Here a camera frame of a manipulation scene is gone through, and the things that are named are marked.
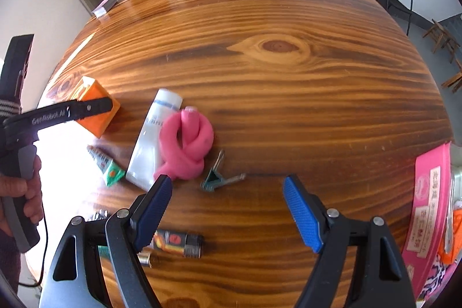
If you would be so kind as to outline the person's left hand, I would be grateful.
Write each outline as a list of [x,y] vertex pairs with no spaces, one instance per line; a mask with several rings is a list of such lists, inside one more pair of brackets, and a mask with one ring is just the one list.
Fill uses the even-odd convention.
[[39,174],[41,169],[42,161],[39,156],[36,156],[33,164],[34,175],[30,180],[1,176],[1,197],[24,197],[26,203],[23,212],[33,224],[38,224],[44,218],[42,183]]

